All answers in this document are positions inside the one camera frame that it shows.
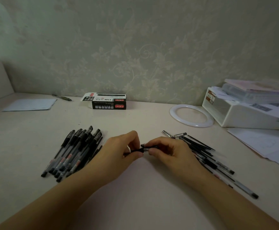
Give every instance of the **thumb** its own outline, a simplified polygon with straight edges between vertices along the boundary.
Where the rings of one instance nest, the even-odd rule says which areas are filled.
[[[161,150],[157,148],[149,148],[148,150],[149,155],[154,156],[155,158],[159,159],[161,162],[163,162],[165,165],[169,165],[169,163],[172,160],[172,156],[165,154]]]
[[[124,160],[130,165],[133,161],[143,156],[144,154],[142,152],[132,152],[128,156],[126,156]]]

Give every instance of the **hand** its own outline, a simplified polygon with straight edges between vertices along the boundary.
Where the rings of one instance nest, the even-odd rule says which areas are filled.
[[[153,145],[158,145],[160,149],[150,148],[149,154],[158,158],[178,178],[193,188],[196,188],[205,176],[211,176],[183,140],[159,137],[145,144],[147,147]]]
[[[118,178],[133,161],[143,156],[141,152],[133,152],[124,157],[125,152],[130,152],[128,146],[131,150],[139,149],[140,143],[136,131],[109,138],[82,170],[87,174],[93,174],[100,187],[106,185]]]

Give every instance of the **wall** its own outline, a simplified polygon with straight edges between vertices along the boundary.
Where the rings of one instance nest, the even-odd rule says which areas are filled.
[[[17,92],[201,104],[279,79],[279,0],[0,0],[0,59]]]

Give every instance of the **white ring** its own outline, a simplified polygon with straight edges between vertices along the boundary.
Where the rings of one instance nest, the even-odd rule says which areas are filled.
[[[184,119],[181,119],[177,114],[176,114],[176,110],[179,109],[179,108],[191,108],[191,109],[194,109],[194,110],[197,110],[201,113],[203,113],[206,117],[207,117],[207,121],[205,121],[204,123],[192,123],[192,122],[189,122],[189,121],[186,121]],[[202,109],[199,109],[198,107],[196,106],[192,106],[192,105],[185,105],[185,104],[180,104],[180,105],[176,105],[176,106],[173,106],[170,110],[169,110],[169,113],[170,115],[177,121],[185,124],[185,125],[188,125],[188,126],[192,126],[192,127],[211,127],[214,123],[214,119],[213,117],[206,111],[202,110]]]

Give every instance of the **light blue paper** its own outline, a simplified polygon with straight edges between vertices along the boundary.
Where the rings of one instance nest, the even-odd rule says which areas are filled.
[[[49,110],[57,99],[18,99],[3,111]]]

